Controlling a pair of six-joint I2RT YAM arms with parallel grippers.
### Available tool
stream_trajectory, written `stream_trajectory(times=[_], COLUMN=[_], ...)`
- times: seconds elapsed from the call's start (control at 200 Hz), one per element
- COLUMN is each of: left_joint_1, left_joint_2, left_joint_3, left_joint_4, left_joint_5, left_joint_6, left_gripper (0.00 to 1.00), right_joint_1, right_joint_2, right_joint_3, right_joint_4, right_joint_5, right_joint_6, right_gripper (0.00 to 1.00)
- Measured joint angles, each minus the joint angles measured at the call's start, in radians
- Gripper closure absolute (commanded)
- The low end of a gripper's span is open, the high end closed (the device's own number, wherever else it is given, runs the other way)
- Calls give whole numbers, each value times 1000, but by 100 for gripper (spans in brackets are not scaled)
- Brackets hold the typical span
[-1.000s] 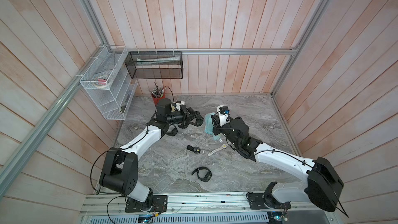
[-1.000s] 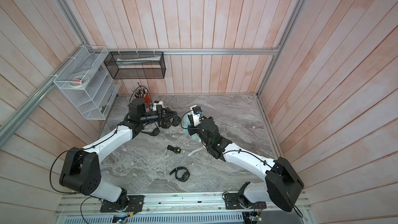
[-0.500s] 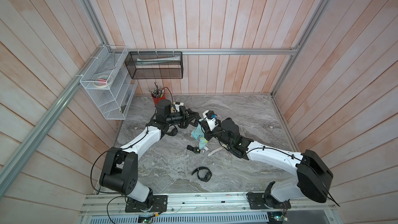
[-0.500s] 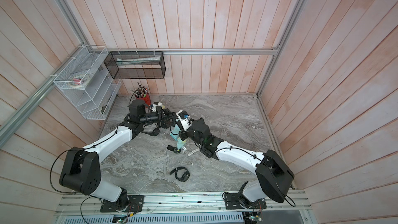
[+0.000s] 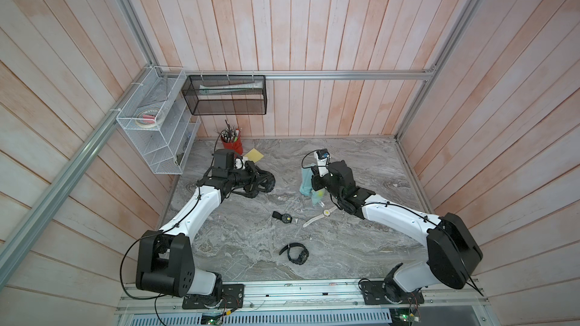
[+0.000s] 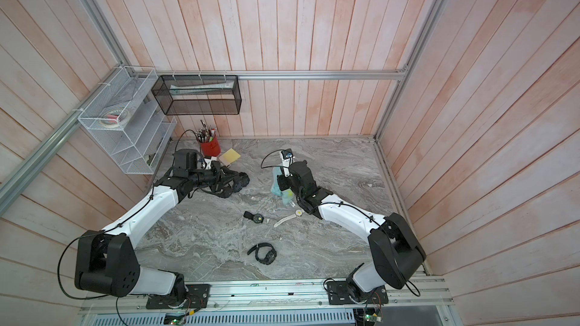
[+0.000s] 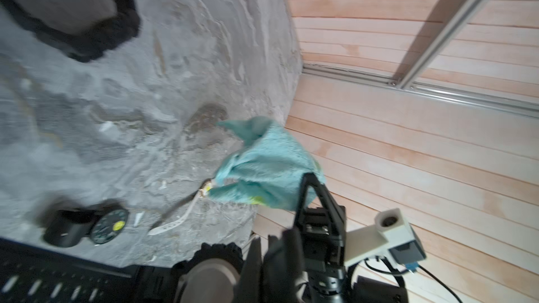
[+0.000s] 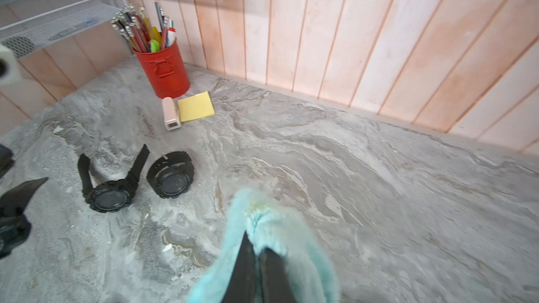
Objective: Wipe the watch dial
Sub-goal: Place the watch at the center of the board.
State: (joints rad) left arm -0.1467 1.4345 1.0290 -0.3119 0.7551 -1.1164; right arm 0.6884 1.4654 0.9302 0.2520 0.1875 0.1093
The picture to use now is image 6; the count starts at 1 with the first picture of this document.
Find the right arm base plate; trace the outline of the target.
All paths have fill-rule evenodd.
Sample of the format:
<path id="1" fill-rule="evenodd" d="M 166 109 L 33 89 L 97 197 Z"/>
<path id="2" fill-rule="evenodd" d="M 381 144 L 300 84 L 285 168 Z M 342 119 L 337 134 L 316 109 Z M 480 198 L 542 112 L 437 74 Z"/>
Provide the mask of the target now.
<path id="1" fill-rule="evenodd" d="M 373 291 L 361 291 L 353 282 L 325 279 L 323 288 L 327 293 L 331 305 L 347 304 L 375 304 L 384 306 L 389 303 L 388 295 L 384 287 L 375 288 Z"/>

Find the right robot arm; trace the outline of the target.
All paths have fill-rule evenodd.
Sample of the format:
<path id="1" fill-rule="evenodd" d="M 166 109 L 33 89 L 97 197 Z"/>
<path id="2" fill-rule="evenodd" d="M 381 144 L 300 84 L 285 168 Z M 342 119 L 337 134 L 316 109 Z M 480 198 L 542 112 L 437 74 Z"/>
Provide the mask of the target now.
<path id="1" fill-rule="evenodd" d="M 335 223 L 366 241 L 372 262 L 358 266 L 345 281 L 356 302 L 377 288 L 406 287 L 427 256 L 405 218 L 388 216 L 352 205 L 330 190 L 317 185 L 306 161 L 282 160 L 277 182 L 281 190 L 291 190 L 298 206 L 309 215 Z"/>

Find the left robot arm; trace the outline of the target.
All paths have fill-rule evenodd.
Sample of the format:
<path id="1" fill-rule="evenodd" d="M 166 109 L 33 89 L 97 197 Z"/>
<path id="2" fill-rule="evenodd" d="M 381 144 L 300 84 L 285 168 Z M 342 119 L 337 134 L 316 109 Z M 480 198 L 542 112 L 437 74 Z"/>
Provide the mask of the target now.
<path id="1" fill-rule="evenodd" d="M 87 231 L 79 238 L 75 287 L 112 297 L 149 295 L 183 303 L 184 276 L 143 267 L 135 246 L 163 215 L 196 191 L 226 199 L 248 185 L 247 174 L 206 159 L 198 150 L 179 149 L 172 167 L 137 205 L 102 230 Z"/>

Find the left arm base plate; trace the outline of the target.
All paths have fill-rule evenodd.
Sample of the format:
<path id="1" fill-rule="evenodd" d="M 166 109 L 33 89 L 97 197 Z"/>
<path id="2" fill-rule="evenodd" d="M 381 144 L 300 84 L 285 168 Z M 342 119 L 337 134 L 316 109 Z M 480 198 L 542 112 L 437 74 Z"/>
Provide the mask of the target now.
<path id="1" fill-rule="evenodd" d="M 203 309 L 207 307 L 210 284 L 186 284 L 169 295 L 149 296 L 146 309 Z"/>

